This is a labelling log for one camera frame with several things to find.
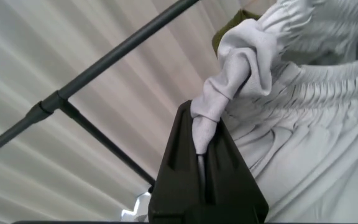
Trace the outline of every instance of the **white curtain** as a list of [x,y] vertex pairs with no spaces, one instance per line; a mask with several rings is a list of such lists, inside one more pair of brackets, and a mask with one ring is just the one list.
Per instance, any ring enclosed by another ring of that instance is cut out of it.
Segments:
[[[0,0],[0,134],[175,0]],[[219,72],[214,33],[241,7],[204,0],[70,101],[156,178],[178,106]],[[0,223],[119,220],[148,184],[61,111],[0,149]]]

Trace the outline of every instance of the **metal rack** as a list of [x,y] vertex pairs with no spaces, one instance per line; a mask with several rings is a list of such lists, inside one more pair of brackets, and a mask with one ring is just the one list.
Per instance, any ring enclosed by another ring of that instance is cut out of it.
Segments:
[[31,125],[48,118],[55,110],[60,109],[153,187],[155,179],[85,118],[68,99],[196,2],[198,2],[198,0],[177,1],[61,89],[38,102],[23,119],[0,135],[0,148]]

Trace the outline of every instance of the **olive green cloth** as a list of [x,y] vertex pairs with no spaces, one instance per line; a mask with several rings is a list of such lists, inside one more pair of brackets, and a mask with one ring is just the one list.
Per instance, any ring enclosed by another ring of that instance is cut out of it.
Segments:
[[251,12],[245,10],[239,10],[236,15],[231,19],[222,29],[220,29],[212,38],[212,47],[214,48],[215,55],[218,53],[218,46],[223,37],[223,35],[229,30],[240,24],[244,19],[256,19],[258,20],[260,16],[255,15]]

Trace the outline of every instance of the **white cloth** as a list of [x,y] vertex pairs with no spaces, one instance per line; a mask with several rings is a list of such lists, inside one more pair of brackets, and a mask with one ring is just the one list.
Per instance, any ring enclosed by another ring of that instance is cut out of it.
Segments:
[[223,114],[267,221],[358,222],[358,1],[278,1],[218,60],[191,104],[197,153]]

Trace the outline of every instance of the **garment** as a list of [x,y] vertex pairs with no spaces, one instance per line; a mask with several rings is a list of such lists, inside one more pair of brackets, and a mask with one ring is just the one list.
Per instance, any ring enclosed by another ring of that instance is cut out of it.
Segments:
[[224,26],[222,29],[217,31],[217,33],[212,38],[212,48],[215,51],[215,54],[218,55],[218,46],[223,37],[223,35],[229,30],[235,27],[236,25],[240,24],[240,22],[244,21],[245,19],[259,19],[260,16],[248,12],[246,10],[239,10],[236,15]]
[[278,1],[218,60],[191,104],[197,153],[223,114],[268,222],[358,222],[358,1]]

